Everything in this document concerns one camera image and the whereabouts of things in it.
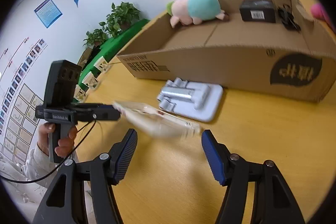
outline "person's arm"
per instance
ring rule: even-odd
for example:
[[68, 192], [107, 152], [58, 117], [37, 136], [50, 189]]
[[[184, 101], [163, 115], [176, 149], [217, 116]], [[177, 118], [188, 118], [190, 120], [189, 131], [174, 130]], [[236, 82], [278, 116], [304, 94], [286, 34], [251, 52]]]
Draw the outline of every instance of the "person's arm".
[[[55, 130], [55, 125], [52, 123], [45, 123], [39, 126], [39, 139], [36, 147], [31, 149], [28, 153], [26, 164], [22, 166], [21, 172], [29, 180], [40, 178], [55, 168], [55, 163], [49, 161], [48, 149], [48, 133]], [[55, 152], [60, 157], [66, 157], [74, 146], [74, 139], [77, 135], [77, 128], [74, 126], [69, 130], [68, 137], [58, 140], [58, 147]], [[38, 182], [41, 186], [48, 187], [50, 182], [55, 177], [56, 172], [51, 174], [44, 180]]]

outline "table surface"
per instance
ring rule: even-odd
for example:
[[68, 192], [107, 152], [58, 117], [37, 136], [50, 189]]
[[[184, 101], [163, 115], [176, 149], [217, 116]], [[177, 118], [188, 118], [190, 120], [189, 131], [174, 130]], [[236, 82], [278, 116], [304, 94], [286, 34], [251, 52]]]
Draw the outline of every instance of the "table surface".
[[[301, 2], [307, 9], [315, 0]], [[118, 62], [114, 58], [116, 64], [99, 76], [100, 86], [87, 102], [127, 100], [158, 107], [164, 81], [136, 79]], [[230, 89], [215, 119], [202, 127], [247, 161], [273, 160], [307, 220], [335, 178], [335, 117], [335, 85], [319, 104]], [[128, 128], [133, 126], [124, 118], [100, 122], [78, 148], [79, 159], [109, 151]], [[145, 224], [214, 223], [225, 190], [212, 176], [200, 137], [153, 139], [141, 131], [125, 179], [113, 186], [124, 223]], [[249, 183], [243, 223], [250, 223], [253, 196], [254, 183]]]

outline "hand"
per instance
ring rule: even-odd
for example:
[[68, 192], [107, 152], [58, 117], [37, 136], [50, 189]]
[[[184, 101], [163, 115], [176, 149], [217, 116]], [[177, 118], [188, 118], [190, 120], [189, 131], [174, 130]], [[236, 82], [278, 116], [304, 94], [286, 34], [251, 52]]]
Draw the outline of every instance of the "hand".
[[[49, 156], [48, 133], [55, 130], [54, 123], [45, 123], [39, 126], [39, 140], [38, 147], [43, 153]], [[62, 158], [65, 158], [74, 147], [74, 140], [77, 136], [77, 128], [73, 126], [68, 133], [68, 137], [58, 140], [58, 147], [55, 147], [55, 153]]]

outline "potted plant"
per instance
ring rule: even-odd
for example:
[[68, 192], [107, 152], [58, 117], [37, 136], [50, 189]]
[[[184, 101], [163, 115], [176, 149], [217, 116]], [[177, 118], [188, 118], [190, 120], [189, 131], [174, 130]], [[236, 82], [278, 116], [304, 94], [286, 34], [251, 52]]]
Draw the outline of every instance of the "potted plant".
[[87, 31], [86, 35], [87, 38], [83, 40], [86, 41], [84, 45], [90, 48], [100, 46], [108, 39], [107, 34], [102, 29], [95, 29], [92, 33]]
[[112, 11], [106, 16], [106, 22], [100, 22], [103, 31], [112, 37], [117, 37], [122, 31], [127, 30], [134, 20], [139, 20], [140, 11], [132, 3], [122, 2], [119, 6], [112, 3]]

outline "blue gripper pad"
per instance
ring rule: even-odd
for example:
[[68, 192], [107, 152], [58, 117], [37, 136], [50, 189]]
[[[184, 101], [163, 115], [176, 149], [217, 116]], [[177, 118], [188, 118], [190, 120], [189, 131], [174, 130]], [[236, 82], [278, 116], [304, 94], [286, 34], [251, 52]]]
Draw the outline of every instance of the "blue gripper pad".
[[217, 152], [218, 143], [214, 136], [212, 135], [210, 130], [205, 130], [202, 133], [202, 147], [204, 153], [207, 157], [208, 163], [210, 165], [212, 174], [221, 185], [224, 185], [226, 181], [225, 173], [224, 173], [224, 163]]
[[113, 178], [116, 180], [117, 183], [119, 183], [120, 180], [124, 179], [137, 144], [138, 134], [135, 130], [133, 130], [132, 135], [127, 140], [117, 162], [115, 163], [115, 173]]

